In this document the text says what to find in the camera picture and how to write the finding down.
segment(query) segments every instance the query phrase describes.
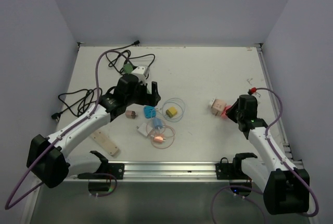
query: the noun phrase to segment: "green object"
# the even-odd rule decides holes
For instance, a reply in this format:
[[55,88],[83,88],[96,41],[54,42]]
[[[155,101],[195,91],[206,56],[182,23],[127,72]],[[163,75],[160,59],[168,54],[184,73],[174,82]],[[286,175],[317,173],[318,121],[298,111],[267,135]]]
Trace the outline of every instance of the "green object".
[[123,70],[126,74],[130,74],[133,71],[133,67],[131,64],[124,64]]

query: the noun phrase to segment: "red connector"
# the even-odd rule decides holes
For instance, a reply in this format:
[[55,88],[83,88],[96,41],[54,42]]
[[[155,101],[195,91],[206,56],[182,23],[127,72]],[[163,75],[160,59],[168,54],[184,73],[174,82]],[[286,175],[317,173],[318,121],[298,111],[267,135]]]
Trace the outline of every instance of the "red connector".
[[253,88],[249,89],[248,94],[252,95],[255,92],[257,92],[257,88],[253,87]]

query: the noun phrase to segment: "beige power strip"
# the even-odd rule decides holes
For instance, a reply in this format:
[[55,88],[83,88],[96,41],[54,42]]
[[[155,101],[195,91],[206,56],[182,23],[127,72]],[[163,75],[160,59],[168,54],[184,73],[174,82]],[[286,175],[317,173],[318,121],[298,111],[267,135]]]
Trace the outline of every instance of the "beige power strip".
[[119,151],[119,148],[99,129],[90,137],[110,155],[115,155]]

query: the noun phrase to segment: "white table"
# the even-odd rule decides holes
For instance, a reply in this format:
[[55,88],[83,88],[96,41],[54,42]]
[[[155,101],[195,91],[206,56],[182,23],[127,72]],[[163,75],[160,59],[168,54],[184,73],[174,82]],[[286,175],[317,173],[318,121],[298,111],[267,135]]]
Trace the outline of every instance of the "white table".
[[[68,92],[83,88],[95,88],[95,64],[98,56],[112,47],[81,47],[76,60]],[[208,102],[216,97],[232,105],[239,95],[246,94],[251,87],[266,87],[263,70],[257,50],[254,47],[131,47],[132,56],[149,53],[156,55],[151,66],[148,84],[158,83],[161,106],[167,99],[179,97],[186,103],[183,119],[170,123],[176,131],[174,144],[165,150],[154,148],[149,139],[137,132],[136,126],[147,119],[143,106],[132,105],[128,109],[136,111],[137,119],[127,119],[124,115],[102,127],[103,132],[120,149],[116,157],[108,155],[91,138],[84,140],[71,155],[86,154],[97,150],[109,160],[117,161],[218,161],[222,157],[229,160],[236,153],[253,152],[254,147],[238,130],[237,124],[213,116],[208,110]],[[151,58],[133,61],[134,64],[149,64]],[[118,67],[123,64],[120,59]],[[117,84],[120,75],[108,67],[103,58],[99,65],[99,82],[105,92]],[[267,92],[257,95],[258,117],[267,123],[275,119],[272,103]],[[71,104],[81,95],[67,96]],[[63,128],[75,117],[68,111],[61,116],[58,128]],[[275,126],[272,135],[282,146],[281,134]]]

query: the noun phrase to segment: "yellow cube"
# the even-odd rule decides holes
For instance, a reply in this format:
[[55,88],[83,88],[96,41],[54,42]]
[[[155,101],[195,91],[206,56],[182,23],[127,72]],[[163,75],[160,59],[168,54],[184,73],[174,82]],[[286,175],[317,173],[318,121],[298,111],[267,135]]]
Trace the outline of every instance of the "yellow cube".
[[166,110],[165,112],[170,118],[174,117],[175,115],[177,115],[177,109],[175,107],[171,107],[169,109]]

